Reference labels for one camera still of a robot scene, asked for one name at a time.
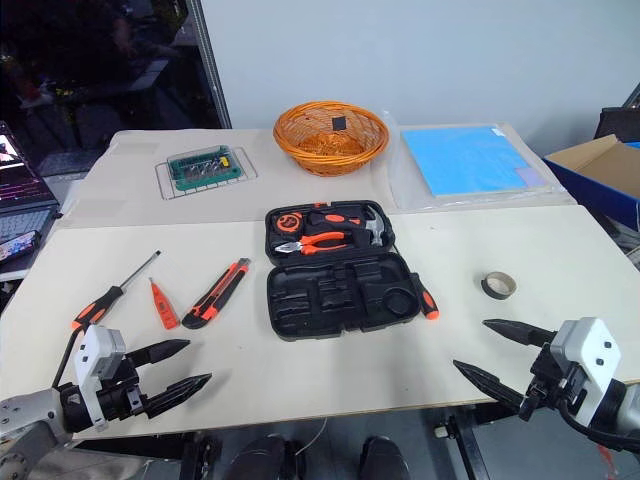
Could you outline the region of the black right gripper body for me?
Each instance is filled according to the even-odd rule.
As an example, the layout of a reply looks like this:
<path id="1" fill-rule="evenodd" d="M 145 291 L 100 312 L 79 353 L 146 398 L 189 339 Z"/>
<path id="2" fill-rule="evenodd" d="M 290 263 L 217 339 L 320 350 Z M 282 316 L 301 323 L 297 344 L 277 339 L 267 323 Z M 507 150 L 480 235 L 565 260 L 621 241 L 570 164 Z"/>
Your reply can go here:
<path id="1" fill-rule="evenodd" d="M 558 409 L 565 403 L 570 414 L 575 415 L 586 398 L 586 373 L 576 362 L 564 357 L 557 360 L 549 344 L 544 344 L 530 372 L 529 384 L 518 416 L 528 421 L 538 408 Z"/>

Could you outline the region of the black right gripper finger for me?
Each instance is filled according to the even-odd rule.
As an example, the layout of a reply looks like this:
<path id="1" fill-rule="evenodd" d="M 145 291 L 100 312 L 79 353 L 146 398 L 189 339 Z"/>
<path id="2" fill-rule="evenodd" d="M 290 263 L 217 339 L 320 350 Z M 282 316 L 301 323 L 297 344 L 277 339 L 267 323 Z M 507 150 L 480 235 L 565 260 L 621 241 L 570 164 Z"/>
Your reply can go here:
<path id="1" fill-rule="evenodd" d="M 543 347 L 546 343 L 551 343 L 557 334 L 556 331 L 519 321 L 487 319 L 482 324 L 497 334 L 525 346 Z"/>
<path id="2" fill-rule="evenodd" d="M 520 411 L 524 399 L 523 395 L 504 385 L 497 376 L 459 360 L 453 360 L 452 363 L 478 390 L 513 412 Z"/>

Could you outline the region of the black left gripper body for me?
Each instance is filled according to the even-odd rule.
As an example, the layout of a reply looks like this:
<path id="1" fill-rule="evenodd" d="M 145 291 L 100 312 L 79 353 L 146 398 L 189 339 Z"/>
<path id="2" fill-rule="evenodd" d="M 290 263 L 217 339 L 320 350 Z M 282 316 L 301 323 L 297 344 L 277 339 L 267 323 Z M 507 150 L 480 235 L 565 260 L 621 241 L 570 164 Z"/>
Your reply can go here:
<path id="1" fill-rule="evenodd" d="M 125 357 L 111 379 L 101 381 L 97 398 L 107 421 L 124 420 L 146 412 L 148 396 L 139 387 L 137 368 L 146 365 L 142 358 Z"/>

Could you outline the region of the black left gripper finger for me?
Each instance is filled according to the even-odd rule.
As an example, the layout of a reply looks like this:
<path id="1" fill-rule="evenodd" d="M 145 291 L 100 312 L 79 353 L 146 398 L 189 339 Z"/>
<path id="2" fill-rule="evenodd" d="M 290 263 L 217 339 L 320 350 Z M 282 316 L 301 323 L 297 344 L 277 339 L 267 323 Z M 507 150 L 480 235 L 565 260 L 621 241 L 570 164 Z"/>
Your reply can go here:
<path id="1" fill-rule="evenodd" d="M 131 362 L 134 368 L 138 368 L 147 364 L 155 364 L 168 359 L 189 346 L 190 340 L 186 339 L 170 339 L 158 342 L 126 354 L 126 358 Z"/>
<path id="2" fill-rule="evenodd" d="M 164 392 L 145 400 L 144 413 L 148 418 L 155 418 L 180 405 L 200 391 L 211 378 L 211 373 L 201 374 L 170 385 Z"/>

